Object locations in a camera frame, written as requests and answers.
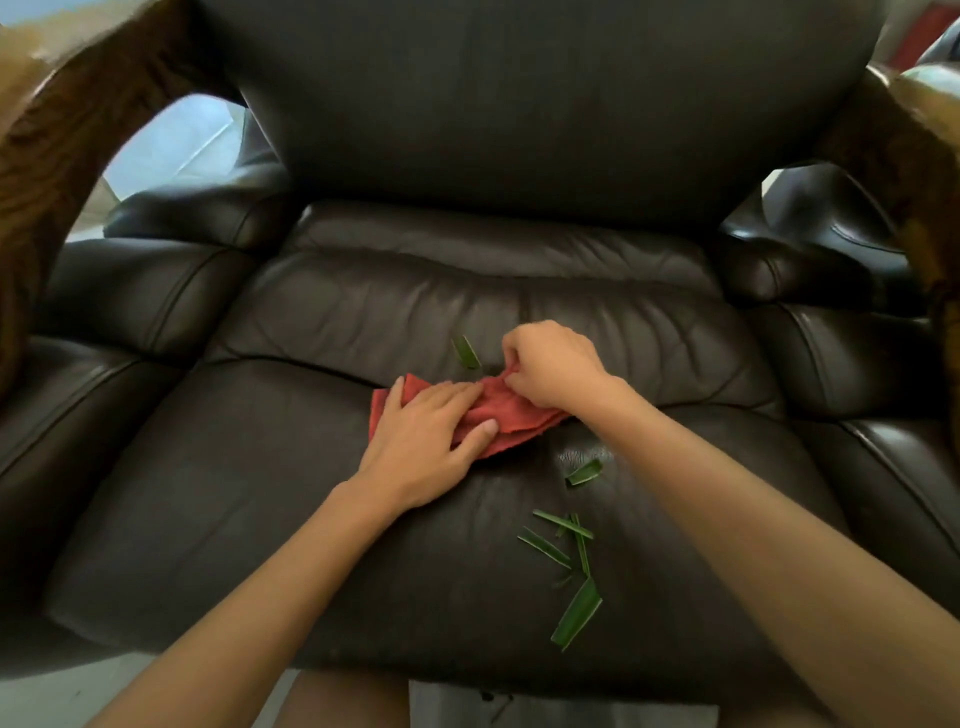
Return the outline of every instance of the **person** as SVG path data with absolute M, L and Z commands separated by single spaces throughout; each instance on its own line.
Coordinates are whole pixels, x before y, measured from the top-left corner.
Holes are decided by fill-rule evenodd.
M 608 374 L 584 336 L 555 322 L 526 324 L 504 337 L 503 351 L 507 366 L 518 366 L 507 379 L 515 392 L 579 418 L 629 462 L 841 725 L 960 725 L 960 623 L 944 609 Z M 483 423 L 451 449 L 478 385 L 445 382 L 401 406 L 401 381 L 356 475 L 91 728 L 253 723 L 361 555 L 400 514 L 455 487 L 496 433 L 496 422 Z M 792 714 L 750 724 L 824 723 Z M 405 728 L 407 684 L 305 672 L 277 725 Z

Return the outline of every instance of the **person's left hand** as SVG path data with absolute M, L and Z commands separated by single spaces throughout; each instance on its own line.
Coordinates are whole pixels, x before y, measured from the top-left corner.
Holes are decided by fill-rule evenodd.
M 355 477 L 376 488 L 400 512 L 442 496 L 464 479 L 496 435 L 496 420 L 487 420 L 450 449 L 453 430 L 482 389 L 478 383 L 444 382 L 401 406 L 403 378 L 398 379 Z

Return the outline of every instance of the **person's right arm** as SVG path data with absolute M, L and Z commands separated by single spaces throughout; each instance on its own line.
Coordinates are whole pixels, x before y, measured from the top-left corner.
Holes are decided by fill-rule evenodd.
M 504 337 L 507 383 L 625 457 L 784 659 L 851 728 L 960 726 L 960 622 L 610 376 L 554 322 Z

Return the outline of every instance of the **person's right hand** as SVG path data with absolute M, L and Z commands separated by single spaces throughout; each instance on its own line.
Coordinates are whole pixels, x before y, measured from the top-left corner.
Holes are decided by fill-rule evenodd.
M 606 382 L 593 343 L 556 321 L 523 324 L 503 337 L 507 369 L 518 367 L 506 382 L 538 407 L 557 407 L 577 414 L 578 402 Z

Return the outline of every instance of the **person's left arm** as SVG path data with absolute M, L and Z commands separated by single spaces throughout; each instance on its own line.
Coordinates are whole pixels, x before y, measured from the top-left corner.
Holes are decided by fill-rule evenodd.
M 400 406 L 402 380 L 350 480 L 267 562 L 157 658 L 87 728 L 238 728 L 256 720 L 363 553 L 397 517 L 459 483 L 496 434 L 453 430 L 477 384 L 438 384 Z

